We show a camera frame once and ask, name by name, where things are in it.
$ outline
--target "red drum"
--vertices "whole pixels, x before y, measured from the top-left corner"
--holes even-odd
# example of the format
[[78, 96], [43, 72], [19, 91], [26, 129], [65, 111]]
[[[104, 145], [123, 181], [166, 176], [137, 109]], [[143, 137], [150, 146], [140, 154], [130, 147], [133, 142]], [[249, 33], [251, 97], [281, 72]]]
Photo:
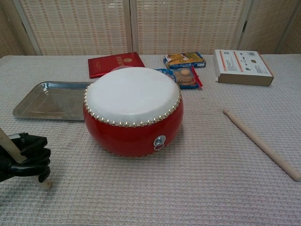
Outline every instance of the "red drum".
[[178, 85], [165, 74], [129, 67], [89, 85], [83, 111], [87, 129], [101, 147], [115, 155], [140, 157], [174, 139], [183, 100]]

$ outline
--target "white tablecloth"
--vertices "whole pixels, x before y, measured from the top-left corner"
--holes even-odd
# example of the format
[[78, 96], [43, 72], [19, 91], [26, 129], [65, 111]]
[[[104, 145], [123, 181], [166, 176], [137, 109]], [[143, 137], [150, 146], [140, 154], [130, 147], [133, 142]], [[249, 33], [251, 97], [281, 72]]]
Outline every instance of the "white tablecloth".
[[[212, 55], [197, 69], [202, 90], [183, 90], [175, 140], [143, 158], [113, 156], [83, 122], [21, 120], [12, 111], [43, 81], [91, 81], [96, 56], [6, 56], [0, 60], [0, 127], [46, 136], [53, 187], [30, 178], [0, 183], [0, 225], [301, 225], [293, 181], [222, 110], [229, 108], [301, 171], [301, 55], [263, 55], [270, 87], [215, 82]], [[162, 56], [141, 56], [164, 68]]]

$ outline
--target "drumstick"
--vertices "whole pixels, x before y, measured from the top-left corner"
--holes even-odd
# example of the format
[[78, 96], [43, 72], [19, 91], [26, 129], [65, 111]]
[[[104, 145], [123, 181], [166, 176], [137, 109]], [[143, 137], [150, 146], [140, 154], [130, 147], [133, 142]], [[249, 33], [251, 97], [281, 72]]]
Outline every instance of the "drumstick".
[[[0, 146], [18, 163], [22, 163], [26, 160], [26, 157], [20, 154], [19, 148], [14, 144], [14, 142], [9, 139], [5, 132], [0, 128]], [[39, 182], [39, 176], [33, 176], [35, 180]], [[52, 182], [45, 180], [40, 183], [40, 186], [44, 189], [49, 189], [52, 186]]]
[[301, 173], [286, 162], [279, 154], [269, 147], [261, 138], [248, 128], [238, 117], [231, 113], [228, 109], [223, 110], [231, 121], [237, 125], [254, 143], [256, 143], [279, 167], [281, 167], [295, 181], [301, 180]]

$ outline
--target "metal tray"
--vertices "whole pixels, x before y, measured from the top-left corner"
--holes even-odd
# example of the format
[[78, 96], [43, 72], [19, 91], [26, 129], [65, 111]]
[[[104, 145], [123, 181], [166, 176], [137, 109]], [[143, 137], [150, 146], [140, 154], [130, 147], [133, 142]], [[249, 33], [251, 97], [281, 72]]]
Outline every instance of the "metal tray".
[[17, 118], [83, 121], [83, 97], [91, 82], [45, 81], [14, 108]]

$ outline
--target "red booklet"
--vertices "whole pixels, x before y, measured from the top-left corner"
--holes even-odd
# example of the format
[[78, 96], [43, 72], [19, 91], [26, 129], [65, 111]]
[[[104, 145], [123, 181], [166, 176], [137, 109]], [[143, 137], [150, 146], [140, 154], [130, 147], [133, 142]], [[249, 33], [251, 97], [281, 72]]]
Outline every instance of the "red booklet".
[[101, 77], [118, 67], [145, 67], [138, 53], [123, 53], [88, 59], [89, 77]]

